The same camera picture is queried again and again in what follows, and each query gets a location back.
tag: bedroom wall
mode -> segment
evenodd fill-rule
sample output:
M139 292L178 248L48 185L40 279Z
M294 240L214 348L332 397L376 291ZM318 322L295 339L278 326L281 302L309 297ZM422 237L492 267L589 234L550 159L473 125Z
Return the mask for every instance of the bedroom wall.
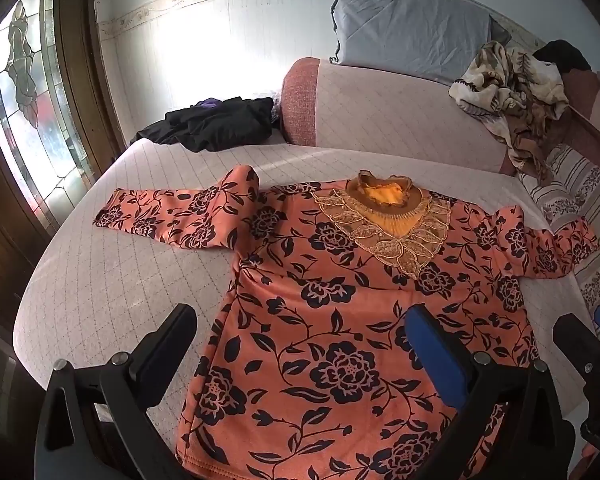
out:
M191 1L95 0L126 138L167 110L274 89L298 57L333 54L333 0ZM477 1L542 40L565 38L600 70L600 27L580 0Z

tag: shirt sleeve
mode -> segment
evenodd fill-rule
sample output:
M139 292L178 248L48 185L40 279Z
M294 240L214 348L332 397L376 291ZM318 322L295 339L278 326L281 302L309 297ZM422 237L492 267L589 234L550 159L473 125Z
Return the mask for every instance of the shirt sleeve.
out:
M235 249L248 236L258 176L236 166L207 189L117 189L93 220L97 227L146 236L183 249Z
M524 225L519 206L502 208L492 216L502 273L526 278L561 278L598 249L589 223L578 218L555 234Z

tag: grid pattern sheet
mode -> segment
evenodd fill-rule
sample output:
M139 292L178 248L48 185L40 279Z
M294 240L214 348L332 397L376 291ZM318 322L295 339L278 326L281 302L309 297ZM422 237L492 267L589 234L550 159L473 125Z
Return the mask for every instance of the grid pattern sheet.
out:
M210 325L228 283L232 254L226 250L187 251L91 222L118 187L195 189L222 178L236 164L250 164L262 188L308 180L407 174L419 186L477 203L487 211L519 203L526 224L548 225L522 184L514 178L392 155L270 144L219 153L188 152L181 145L135 142L91 188L53 238L22 299L14 328L16 354L42 385L52 363L63 357L74 367L102 364L118 350L131 351L156 329L177 303L198 313L198 333L164 399L149 410L163 439L171 444L187 383L206 345ZM590 328L573 274L559 280L522 280L540 355L551 368L565 413L583 400L582 381L552 344L551 329L561 314L574 312Z

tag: black cloth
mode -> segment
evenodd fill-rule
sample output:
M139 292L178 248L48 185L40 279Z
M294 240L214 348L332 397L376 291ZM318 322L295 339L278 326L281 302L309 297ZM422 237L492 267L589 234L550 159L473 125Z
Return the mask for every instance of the black cloth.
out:
M167 112L163 121L136 133L132 143L149 139L155 144L180 143L192 152L219 152L235 146L260 144L271 135L273 99L234 97L213 108L192 106Z
M591 70L591 66L582 55L581 51L565 40L550 41L544 47L534 52L538 61L555 63L558 72L566 74L574 68L578 70Z

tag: stained glass window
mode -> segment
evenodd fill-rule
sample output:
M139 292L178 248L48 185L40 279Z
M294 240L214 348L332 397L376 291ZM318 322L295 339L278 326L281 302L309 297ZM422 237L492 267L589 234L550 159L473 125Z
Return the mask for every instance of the stained glass window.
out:
M51 234L94 183L62 86L53 3L19 0L0 24L0 148Z

